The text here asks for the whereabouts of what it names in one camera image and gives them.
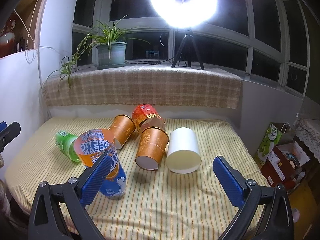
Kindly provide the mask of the blue Arctic Ocean cup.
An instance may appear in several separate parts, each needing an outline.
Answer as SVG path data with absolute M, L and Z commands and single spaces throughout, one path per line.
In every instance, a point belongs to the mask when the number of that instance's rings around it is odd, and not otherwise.
M 126 174 L 120 164 L 114 135 L 109 129 L 92 129 L 82 133 L 74 143 L 74 150 L 86 167 L 92 167 L 101 154 L 107 153 L 111 166 L 100 192 L 108 198 L 121 197 L 126 189 Z

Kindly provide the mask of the green tea bottle cup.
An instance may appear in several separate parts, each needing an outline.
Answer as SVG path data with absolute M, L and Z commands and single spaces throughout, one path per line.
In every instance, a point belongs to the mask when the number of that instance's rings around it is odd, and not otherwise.
M 58 131 L 55 135 L 55 144 L 60 149 L 60 151 L 71 161 L 80 162 L 80 158 L 74 150 L 74 142 L 78 138 L 77 135 L 73 135 L 64 130 Z

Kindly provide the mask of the left orange paper cup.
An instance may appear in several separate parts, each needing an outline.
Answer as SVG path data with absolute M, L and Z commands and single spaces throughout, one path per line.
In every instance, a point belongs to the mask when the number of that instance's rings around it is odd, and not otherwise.
M 135 129 L 135 123 L 129 116 L 121 114 L 115 117 L 109 130 L 114 135 L 117 150 L 120 150 L 125 145 Z

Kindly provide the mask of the orange paper cup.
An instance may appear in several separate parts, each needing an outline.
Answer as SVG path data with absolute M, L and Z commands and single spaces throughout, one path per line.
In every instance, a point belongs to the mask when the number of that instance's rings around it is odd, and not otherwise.
M 135 123 L 129 116 L 121 114 L 115 117 L 109 130 L 114 135 L 117 150 L 120 150 L 125 145 L 135 129 Z
M 144 129 L 135 157 L 136 164 L 145 170 L 158 170 L 168 142 L 169 136 L 163 129 L 159 127 Z

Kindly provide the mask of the white paper cup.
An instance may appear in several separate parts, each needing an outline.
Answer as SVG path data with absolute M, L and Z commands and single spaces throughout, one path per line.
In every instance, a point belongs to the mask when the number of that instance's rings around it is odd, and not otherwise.
M 165 163 L 171 172 L 178 174 L 193 173 L 200 167 L 200 150 L 192 129 L 180 127 L 171 133 Z

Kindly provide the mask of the right orange paper cup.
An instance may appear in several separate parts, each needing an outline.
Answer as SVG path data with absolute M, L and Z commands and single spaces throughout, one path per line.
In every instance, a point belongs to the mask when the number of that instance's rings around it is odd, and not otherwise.
M 158 170 L 168 142 L 169 136 L 163 129 L 159 127 L 144 129 L 135 157 L 136 164 L 145 170 Z

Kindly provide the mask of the red noodle cup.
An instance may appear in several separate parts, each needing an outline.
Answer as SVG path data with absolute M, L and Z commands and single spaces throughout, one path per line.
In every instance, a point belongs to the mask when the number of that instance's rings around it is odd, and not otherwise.
M 139 132 L 142 132 L 149 127 L 158 127 L 165 130 L 165 121 L 158 114 L 156 109 L 149 104 L 138 105 L 132 112 L 132 120 Z

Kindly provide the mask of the red cardboard box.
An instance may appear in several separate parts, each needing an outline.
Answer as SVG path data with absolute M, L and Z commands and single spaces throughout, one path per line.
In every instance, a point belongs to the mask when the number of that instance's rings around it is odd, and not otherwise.
M 306 175 L 305 164 L 310 160 L 297 142 L 274 146 L 260 172 L 270 186 L 282 183 L 287 191 L 295 189 Z

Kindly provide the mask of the green tissue pack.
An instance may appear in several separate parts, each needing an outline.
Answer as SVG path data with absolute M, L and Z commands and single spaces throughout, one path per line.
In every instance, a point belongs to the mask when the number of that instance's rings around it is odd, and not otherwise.
M 255 158 L 261 165 L 264 165 L 268 155 L 273 150 L 274 146 L 280 142 L 281 137 L 289 132 L 291 127 L 288 123 L 271 122 L 265 132 L 262 142 L 255 154 Z

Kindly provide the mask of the white lace cloth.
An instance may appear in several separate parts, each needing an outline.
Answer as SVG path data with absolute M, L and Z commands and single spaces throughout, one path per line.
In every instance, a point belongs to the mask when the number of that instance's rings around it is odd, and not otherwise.
M 296 136 L 309 148 L 319 161 L 320 134 L 319 120 L 299 118 L 296 122 Z

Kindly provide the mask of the grey-green flower pot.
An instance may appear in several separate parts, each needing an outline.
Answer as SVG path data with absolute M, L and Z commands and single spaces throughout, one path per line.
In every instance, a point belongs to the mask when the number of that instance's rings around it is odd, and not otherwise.
M 97 46 L 99 64 L 97 69 L 117 68 L 125 66 L 126 42 L 113 42 Z

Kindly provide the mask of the spider plant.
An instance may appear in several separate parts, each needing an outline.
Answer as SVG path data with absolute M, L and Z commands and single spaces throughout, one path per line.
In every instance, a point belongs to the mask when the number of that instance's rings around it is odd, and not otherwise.
M 72 70 L 73 67 L 80 60 L 80 57 L 87 51 L 88 54 L 92 51 L 94 47 L 98 47 L 100 45 L 107 46 L 108 57 L 107 59 L 111 60 L 112 56 L 112 47 L 116 45 L 116 43 L 125 42 L 125 35 L 131 33 L 131 31 L 137 29 L 138 27 L 132 28 L 120 28 L 118 24 L 126 17 L 123 16 L 121 19 L 116 22 L 103 23 L 97 20 L 96 25 L 92 25 L 90 31 L 86 34 L 86 36 L 80 41 L 77 46 L 76 52 L 71 56 L 65 56 L 61 59 L 61 67 L 57 70 L 52 71 L 45 82 L 56 72 L 59 73 L 59 84 L 57 86 L 57 90 L 60 88 L 61 81 L 64 81 L 67 78 L 67 84 L 69 89 L 72 88 Z

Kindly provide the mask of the plaid brown blanket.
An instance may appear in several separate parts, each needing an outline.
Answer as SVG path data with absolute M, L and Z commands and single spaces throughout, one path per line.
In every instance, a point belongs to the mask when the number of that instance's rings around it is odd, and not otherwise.
M 223 69 L 128 66 L 51 77 L 43 84 L 47 106 L 201 106 L 236 109 L 242 79 Z

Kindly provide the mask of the black tripod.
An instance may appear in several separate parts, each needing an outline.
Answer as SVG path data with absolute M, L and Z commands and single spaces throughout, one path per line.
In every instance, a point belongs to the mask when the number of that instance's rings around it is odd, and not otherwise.
M 180 60 L 180 57 L 182 55 L 182 52 L 183 52 L 185 46 L 187 46 L 187 49 L 185 50 L 187 52 L 189 52 L 191 50 L 191 46 L 193 46 L 193 50 L 194 50 L 196 58 L 197 58 L 197 60 L 198 60 L 198 62 L 200 64 L 200 68 L 202 70 L 205 70 L 204 65 L 203 65 L 203 61 L 201 59 L 200 51 L 198 50 L 195 38 L 193 36 L 193 31 L 190 28 L 188 28 L 185 31 L 185 35 L 181 40 L 180 46 L 179 46 L 179 48 L 177 50 L 177 53 L 174 56 L 174 60 L 172 62 L 171 67 L 174 68 L 176 66 L 176 64 Z

